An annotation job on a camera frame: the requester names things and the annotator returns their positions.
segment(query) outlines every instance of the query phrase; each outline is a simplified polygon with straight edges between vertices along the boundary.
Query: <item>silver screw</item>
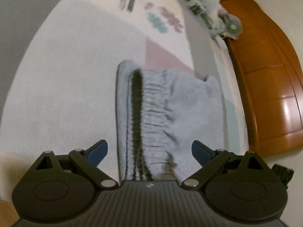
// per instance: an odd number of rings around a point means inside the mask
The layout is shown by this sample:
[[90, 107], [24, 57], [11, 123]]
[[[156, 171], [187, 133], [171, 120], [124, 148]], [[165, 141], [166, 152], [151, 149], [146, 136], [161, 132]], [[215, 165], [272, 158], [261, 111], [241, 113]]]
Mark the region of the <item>silver screw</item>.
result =
[[198, 186], [199, 181], [196, 180], [196, 179], [187, 179], [187, 180], [184, 181], [184, 184], [187, 187], [196, 187], [196, 186]]
[[116, 181], [114, 180], [104, 180], [101, 182], [101, 186], [104, 188], [112, 188], [116, 186]]

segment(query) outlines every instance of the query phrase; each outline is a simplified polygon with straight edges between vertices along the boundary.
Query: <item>bed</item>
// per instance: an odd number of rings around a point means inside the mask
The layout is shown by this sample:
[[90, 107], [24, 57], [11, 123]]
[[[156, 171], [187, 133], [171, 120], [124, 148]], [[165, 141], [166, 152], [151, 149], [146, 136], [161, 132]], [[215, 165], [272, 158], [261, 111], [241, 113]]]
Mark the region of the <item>bed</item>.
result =
[[[0, 0], [0, 190], [10, 200], [43, 151], [66, 154], [107, 140], [99, 168], [118, 180], [116, 70], [176, 68], [219, 82], [224, 148], [248, 150], [243, 106], [225, 42], [211, 40], [184, 0]], [[173, 16], [174, 23], [159, 9]], [[219, 148], [216, 144], [208, 145]]]

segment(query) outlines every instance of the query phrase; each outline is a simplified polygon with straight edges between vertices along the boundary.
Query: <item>beige wall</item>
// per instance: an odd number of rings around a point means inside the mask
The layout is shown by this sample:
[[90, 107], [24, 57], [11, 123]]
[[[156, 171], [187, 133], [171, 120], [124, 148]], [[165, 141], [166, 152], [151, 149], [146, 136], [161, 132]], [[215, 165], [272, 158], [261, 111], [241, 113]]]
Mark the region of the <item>beige wall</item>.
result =
[[[255, 0], [270, 16], [293, 44], [303, 66], [303, 0]], [[301, 149], [266, 159], [293, 168], [294, 177], [289, 183], [288, 204], [282, 220], [290, 227], [303, 226], [303, 151]]]

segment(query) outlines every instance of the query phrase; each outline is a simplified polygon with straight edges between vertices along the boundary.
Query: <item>brown wooden panel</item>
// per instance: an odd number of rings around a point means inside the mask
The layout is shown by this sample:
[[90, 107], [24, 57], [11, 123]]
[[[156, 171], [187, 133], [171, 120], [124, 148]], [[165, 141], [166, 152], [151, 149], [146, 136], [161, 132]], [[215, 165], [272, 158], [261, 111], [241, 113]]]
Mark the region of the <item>brown wooden panel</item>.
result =
[[303, 146], [303, 73], [279, 26], [253, 0], [221, 0], [243, 25], [226, 39], [243, 103], [250, 149], [261, 156]]

